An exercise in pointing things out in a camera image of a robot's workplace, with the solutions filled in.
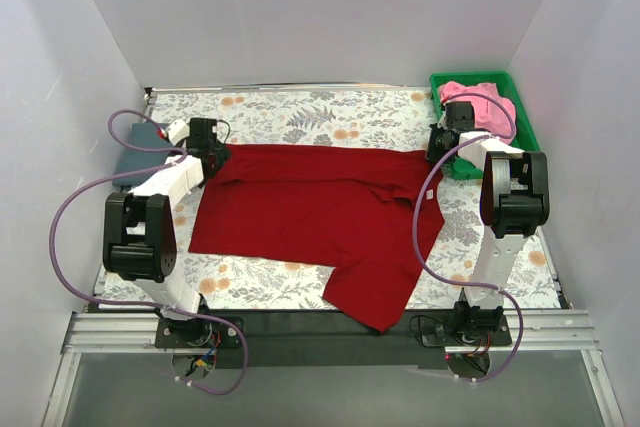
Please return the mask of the red t-shirt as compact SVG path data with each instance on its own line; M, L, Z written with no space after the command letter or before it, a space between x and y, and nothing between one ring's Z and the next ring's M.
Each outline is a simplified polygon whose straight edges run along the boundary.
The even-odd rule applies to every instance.
M422 151L233 145L207 182L189 250L329 266L326 301L384 332L444 226Z

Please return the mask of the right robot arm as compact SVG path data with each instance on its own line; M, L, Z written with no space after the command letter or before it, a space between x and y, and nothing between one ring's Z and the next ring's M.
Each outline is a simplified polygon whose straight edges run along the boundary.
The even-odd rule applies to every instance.
M473 104L464 94L442 102L443 118L431 126L426 158L441 167L459 157L482 171L480 218L484 234L469 281L462 282L454 307L428 320L421 340L428 346L488 346L493 333L508 333L505 287L517 254L550 214L547 157L513 147L515 121L497 100L479 94L501 112L507 127L497 133L476 125Z

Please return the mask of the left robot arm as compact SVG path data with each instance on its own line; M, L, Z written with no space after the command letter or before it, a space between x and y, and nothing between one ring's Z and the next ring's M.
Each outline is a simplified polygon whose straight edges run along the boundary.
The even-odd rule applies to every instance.
M168 334L188 346L200 347L212 337L213 323L203 296L178 272L173 210L192 190L202 188L229 159L218 139L219 121L194 117L159 130L174 151L166 168L126 193L105 203L103 266L140 288L156 305Z

